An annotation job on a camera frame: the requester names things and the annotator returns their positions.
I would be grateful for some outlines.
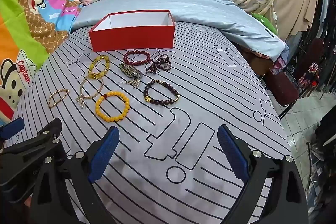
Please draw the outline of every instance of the colorful blanket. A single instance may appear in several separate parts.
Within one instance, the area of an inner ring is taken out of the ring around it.
[[[11,121],[37,70],[62,44],[80,0],[0,0],[0,125]]]

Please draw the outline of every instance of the light blue blanket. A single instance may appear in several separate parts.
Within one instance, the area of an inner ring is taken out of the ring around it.
[[[129,10],[170,10],[175,21],[218,28],[232,42],[267,55],[274,62],[280,54],[287,61],[288,46],[229,0],[100,0],[83,7],[73,31],[94,25],[109,13]]]

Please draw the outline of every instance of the bracelet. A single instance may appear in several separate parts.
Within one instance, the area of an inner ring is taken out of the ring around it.
[[[148,91],[149,91],[149,89],[151,88],[151,86],[155,84],[155,82],[156,82],[156,83],[159,83],[159,84],[163,85],[165,88],[169,89],[170,92],[176,96],[176,99],[175,99],[175,100],[171,99],[171,100],[165,100],[165,101],[164,101],[164,100],[161,100],[161,101],[159,101],[159,100],[154,100],[152,97],[150,97],[150,96],[148,95]],[[173,88],[173,86],[169,85],[169,84],[166,83],[166,82],[162,82],[162,81],[160,81],[160,80],[152,80],[152,81],[150,81],[150,82],[146,85],[146,87],[145,87],[145,90],[144,90],[144,92],[143,92],[143,96],[145,97],[145,101],[146,101],[146,102],[150,102],[150,103],[152,103],[152,104],[162,105],[162,106],[163,106],[163,105],[169,105],[169,104],[172,105],[172,104],[176,103],[176,102],[180,99],[180,95],[179,95],[179,93],[176,91],[176,89]]]
[[[83,81],[81,83],[81,87],[79,89],[80,94],[76,98],[76,102],[80,104],[81,108],[84,108],[84,105],[86,105],[86,103],[84,102],[84,99],[92,99],[92,98],[96,97],[101,92],[101,90],[103,89],[103,86],[104,86],[104,81],[103,81],[103,78],[102,78],[99,90],[93,96],[84,96],[83,93],[82,93],[82,88],[83,88],[85,80],[88,80],[88,79],[93,79],[93,78],[91,78],[90,75],[88,75],[83,79]]]
[[[148,63],[150,66],[147,68],[146,65],[146,73],[157,74],[160,70],[168,71],[171,69],[171,62],[169,61],[168,54],[161,54],[157,59],[150,60]]]
[[[95,67],[95,64],[100,60],[100,59],[104,59],[106,64],[105,64],[105,69],[101,72],[92,72],[93,68]],[[104,75],[107,74],[107,72],[109,71],[110,69],[110,59],[108,56],[106,55],[100,55],[100,56],[97,56],[92,64],[90,65],[89,67],[89,71],[88,71],[88,76],[89,78],[91,79],[100,79],[102,78]]]
[[[119,116],[115,116],[115,117],[108,117],[107,115],[103,114],[100,112],[100,104],[101,102],[106,99],[109,96],[120,96],[124,102],[125,102],[125,109],[123,111],[123,113]],[[104,94],[103,96],[101,96],[98,101],[96,102],[96,113],[99,117],[101,117],[104,121],[107,122],[118,122],[120,120],[122,120],[124,117],[127,116],[128,110],[130,109],[130,105],[129,105],[129,99],[125,96],[125,94],[119,92],[119,91],[109,91],[106,94]]]
[[[127,59],[130,54],[144,54],[147,56],[147,59],[144,61],[130,62]],[[124,55],[124,62],[126,63],[126,65],[129,65],[129,66],[140,66],[143,64],[147,64],[150,60],[151,60],[151,55],[148,52],[144,52],[144,51],[130,51],[130,52],[125,53]]]
[[[59,99],[56,103],[54,103],[53,105],[50,105],[50,100],[51,100],[51,98],[52,98],[55,94],[60,93],[60,92],[62,92],[62,91],[65,91],[65,95],[64,95],[61,99]],[[64,89],[64,90],[57,90],[56,92],[52,93],[52,94],[50,95],[50,97],[49,97],[49,100],[48,100],[48,107],[49,107],[49,108],[52,108],[52,107],[54,107],[55,105],[57,105],[60,101],[62,101],[62,100],[68,95],[69,92],[70,92],[70,90]]]

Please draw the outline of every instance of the green pillow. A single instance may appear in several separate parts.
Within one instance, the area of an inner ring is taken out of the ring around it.
[[[259,14],[252,14],[252,16],[259,20],[267,29],[269,29],[275,35],[278,35],[277,29],[272,25],[272,23],[264,16]]]

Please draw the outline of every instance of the cable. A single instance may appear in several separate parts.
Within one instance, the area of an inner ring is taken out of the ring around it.
[[[274,2],[274,0],[272,0],[272,8],[273,8],[272,17],[273,17],[273,19],[274,19],[275,27],[277,28],[277,33],[278,33],[277,36],[278,36],[278,38],[280,38],[280,37],[279,37],[278,25],[277,25],[277,19],[278,19],[278,17],[277,17],[277,13],[275,12],[275,9],[274,9],[273,2]]]

